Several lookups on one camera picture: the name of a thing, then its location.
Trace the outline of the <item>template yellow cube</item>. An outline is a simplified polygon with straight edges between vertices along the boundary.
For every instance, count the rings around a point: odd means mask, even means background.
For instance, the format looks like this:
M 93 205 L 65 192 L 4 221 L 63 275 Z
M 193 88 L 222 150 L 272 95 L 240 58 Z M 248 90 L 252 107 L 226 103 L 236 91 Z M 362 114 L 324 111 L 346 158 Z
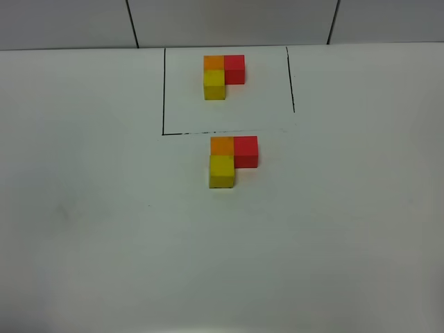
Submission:
M 203 91 L 205 100 L 225 100 L 224 70 L 205 70 L 203 74 Z

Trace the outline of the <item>template red cube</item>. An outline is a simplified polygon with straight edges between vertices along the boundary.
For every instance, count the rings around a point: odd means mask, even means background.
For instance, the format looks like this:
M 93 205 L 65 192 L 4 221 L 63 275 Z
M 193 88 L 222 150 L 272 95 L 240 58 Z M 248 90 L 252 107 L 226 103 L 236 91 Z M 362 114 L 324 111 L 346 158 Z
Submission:
M 225 55 L 225 84 L 244 85 L 246 82 L 245 55 Z

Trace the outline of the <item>template orange cube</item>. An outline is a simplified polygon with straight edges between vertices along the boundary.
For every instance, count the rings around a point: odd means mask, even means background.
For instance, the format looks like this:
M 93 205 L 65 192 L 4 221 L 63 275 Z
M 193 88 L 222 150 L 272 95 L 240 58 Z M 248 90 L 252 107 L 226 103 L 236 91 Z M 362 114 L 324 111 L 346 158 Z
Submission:
M 225 57 L 223 55 L 205 55 L 203 57 L 205 71 L 221 70 L 225 68 Z

